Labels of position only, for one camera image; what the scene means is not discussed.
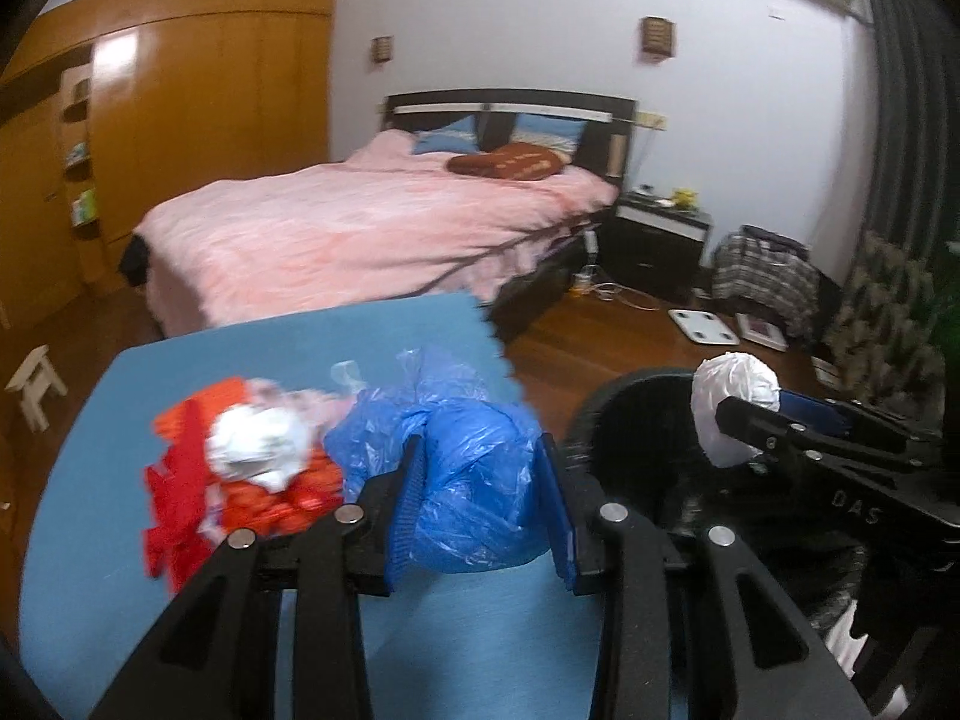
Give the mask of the white paper ball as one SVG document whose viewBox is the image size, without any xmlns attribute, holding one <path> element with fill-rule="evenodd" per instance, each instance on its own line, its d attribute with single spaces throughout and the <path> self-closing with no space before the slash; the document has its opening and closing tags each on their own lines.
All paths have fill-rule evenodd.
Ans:
<svg viewBox="0 0 960 720">
<path fill-rule="evenodd" d="M 752 411 L 779 410 L 776 372 L 757 356 L 731 351 L 705 359 L 690 385 L 690 413 L 700 449 L 715 468 L 743 465 L 760 453 L 740 438 Z"/>
</svg>

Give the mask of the red plastic scrap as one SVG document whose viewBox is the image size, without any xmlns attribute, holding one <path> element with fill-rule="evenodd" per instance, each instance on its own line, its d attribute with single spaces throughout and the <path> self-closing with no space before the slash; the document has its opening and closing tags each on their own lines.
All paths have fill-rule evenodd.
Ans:
<svg viewBox="0 0 960 720">
<path fill-rule="evenodd" d="M 167 578 L 179 593 L 212 555 L 200 525 L 206 517 L 210 468 L 205 458 L 205 422 L 195 400 L 182 405 L 179 432 L 156 465 L 145 468 L 153 525 L 143 532 L 149 577 Z"/>
</svg>

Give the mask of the orange foam net sleeve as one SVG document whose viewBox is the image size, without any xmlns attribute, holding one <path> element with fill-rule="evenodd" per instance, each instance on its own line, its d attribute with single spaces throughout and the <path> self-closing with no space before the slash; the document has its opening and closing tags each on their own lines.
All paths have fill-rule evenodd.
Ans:
<svg viewBox="0 0 960 720">
<path fill-rule="evenodd" d="M 150 551 L 215 544 L 236 528 L 301 532 L 345 502 L 343 472 L 322 441 L 352 402 L 268 379 L 228 377 L 153 419 L 166 442 L 143 472 Z"/>
</svg>

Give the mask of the white tissue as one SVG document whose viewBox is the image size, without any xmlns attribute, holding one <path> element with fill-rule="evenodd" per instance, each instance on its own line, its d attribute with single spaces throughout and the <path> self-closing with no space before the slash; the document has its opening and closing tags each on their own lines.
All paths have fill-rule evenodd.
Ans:
<svg viewBox="0 0 960 720">
<path fill-rule="evenodd" d="M 223 481 L 247 481 L 281 493 L 308 466 L 313 434 L 285 408 L 231 406 L 205 441 L 206 463 Z"/>
</svg>

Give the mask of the pink sock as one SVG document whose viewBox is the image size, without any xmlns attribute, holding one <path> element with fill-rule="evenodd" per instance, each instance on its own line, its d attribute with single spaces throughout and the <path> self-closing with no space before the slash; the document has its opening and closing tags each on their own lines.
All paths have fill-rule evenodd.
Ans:
<svg viewBox="0 0 960 720">
<path fill-rule="evenodd" d="M 286 390 L 268 379 L 245 381 L 247 401 L 259 408 L 285 408 L 304 422 L 314 437 L 325 436 L 355 405 L 355 395 L 329 394 L 315 388 Z"/>
</svg>

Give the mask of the blue plastic bag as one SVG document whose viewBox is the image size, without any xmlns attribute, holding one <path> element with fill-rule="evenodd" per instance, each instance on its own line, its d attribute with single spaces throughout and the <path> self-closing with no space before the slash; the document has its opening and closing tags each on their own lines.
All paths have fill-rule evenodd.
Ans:
<svg viewBox="0 0 960 720">
<path fill-rule="evenodd" d="M 345 499 L 402 465 L 413 468 L 389 527 L 392 580 L 413 564 L 441 574 L 509 569 L 548 550 L 535 492 L 542 429 L 521 403 L 498 403 L 470 366 L 438 348 L 397 356 L 404 380 L 366 387 L 322 445 L 342 468 Z"/>
</svg>

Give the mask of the black trash bin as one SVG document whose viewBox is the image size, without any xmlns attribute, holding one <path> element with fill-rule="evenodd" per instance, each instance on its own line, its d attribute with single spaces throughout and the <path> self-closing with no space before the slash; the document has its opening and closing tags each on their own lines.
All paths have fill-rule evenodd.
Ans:
<svg viewBox="0 0 960 720">
<path fill-rule="evenodd" d="M 709 463 L 690 410 L 690 371 L 644 369 L 597 388 L 566 433 L 563 454 L 612 499 L 674 536 L 726 525 L 745 539 L 814 631 L 850 609 L 866 548 L 814 511 L 799 483 L 765 461 Z"/>
</svg>

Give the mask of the red white floor scale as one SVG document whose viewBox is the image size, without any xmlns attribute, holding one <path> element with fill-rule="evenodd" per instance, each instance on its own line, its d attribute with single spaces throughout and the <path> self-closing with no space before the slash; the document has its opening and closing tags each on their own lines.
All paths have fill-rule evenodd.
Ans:
<svg viewBox="0 0 960 720">
<path fill-rule="evenodd" d="M 781 328 L 776 327 L 774 323 L 743 312 L 737 312 L 736 321 L 740 336 L 745 341 L 780 353 L 784 353 L 789 348 L 788 339 L 781 332 Z"/>
</svg>

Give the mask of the plaid cloth on chair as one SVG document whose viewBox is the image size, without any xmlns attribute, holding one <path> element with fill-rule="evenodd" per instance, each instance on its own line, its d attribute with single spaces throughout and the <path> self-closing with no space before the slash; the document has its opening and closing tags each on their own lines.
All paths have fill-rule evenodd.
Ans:
<svg viewBox="0 0 960 720">
<path fill-rule="evenodd" d="M 759 305 L 781 320 L 789 337 L 811 338 L 819 286 L 809 249 L 763 227 L 727 234 L 713 254 L 711 298 Z"/>
</svg>

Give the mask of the black nightstand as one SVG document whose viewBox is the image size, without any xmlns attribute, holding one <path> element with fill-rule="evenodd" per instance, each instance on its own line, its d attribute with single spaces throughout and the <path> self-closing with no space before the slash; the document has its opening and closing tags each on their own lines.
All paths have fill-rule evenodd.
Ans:
<svg viewBox="0 0 960 720">
<path fill-rule="evenodd" d="M 626 288 L 686 304 L 700 273 L 713 218 L 625 193 L 599 227 L 602 270 Z"/>
</svg>

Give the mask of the right blue pillow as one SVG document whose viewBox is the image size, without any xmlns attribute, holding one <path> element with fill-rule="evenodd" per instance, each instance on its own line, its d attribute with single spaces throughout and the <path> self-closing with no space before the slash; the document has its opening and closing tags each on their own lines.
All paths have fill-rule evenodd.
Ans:
<svg viewBox="0 0 960 720">
<path fill-rule="evenodd" d="M 560 160 L 571 163 L 586 130 L 586 122 L 542 114 L 517 114 L 509 141 L 550 149 Z"/>
</svg>

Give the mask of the wooden wardrobe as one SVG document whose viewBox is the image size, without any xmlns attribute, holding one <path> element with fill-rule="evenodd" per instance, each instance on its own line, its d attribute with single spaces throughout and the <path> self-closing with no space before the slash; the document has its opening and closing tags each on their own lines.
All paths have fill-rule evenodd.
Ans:
<svg viewBox="0 0 960 720">
<path fill-rule="evenodd" d="M 329 156 L 335 0 L 71 0 L 2 68 L 2 325 L 114 283 L 158 203 Z"/>
</svg>

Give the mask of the right wall lamp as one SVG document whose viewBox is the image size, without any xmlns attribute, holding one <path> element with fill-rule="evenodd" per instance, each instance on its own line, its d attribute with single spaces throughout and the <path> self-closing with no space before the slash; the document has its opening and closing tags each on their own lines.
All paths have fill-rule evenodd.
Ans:
<svg viewBox="0 0 960 720">
<path fill-rule="evenodd" d="M 641 54 L 656 59 L 675 55 L 675 25 L 662 16 L 645 16 L 640 26 Z"/>
</svg>

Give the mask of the wall lamp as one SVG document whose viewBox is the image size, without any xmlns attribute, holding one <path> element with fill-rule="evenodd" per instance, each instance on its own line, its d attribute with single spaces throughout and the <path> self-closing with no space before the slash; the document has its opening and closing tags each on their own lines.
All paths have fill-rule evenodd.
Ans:
<svg viewBox="0 0 960 720">
<path fill-rule="evenodd" d="M 641 54 L 656 59 L 675 55 L 675 25 L 662 16 L 645 16 L 640 26 Z"/>
<path fill-rule="evenodd" d="M 374 65 L 387 64 L 394 55 L 394 38 L 392 36 L 377 36 L 371 41 L 370 59 Z"/>
</svg>

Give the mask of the left wall lamp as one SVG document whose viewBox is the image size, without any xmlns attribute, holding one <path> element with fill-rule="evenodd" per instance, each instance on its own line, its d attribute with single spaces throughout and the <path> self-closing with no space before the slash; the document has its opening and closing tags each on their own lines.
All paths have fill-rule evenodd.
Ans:
<svg viewBox="0 0 960 720">
<path fill-rule="evenodd" d="M 371 41 L 370 59 L 374 65 L 387 64 L 394 55 L 394 38 L 392 36 L 377 36 Z"/>
</svg>

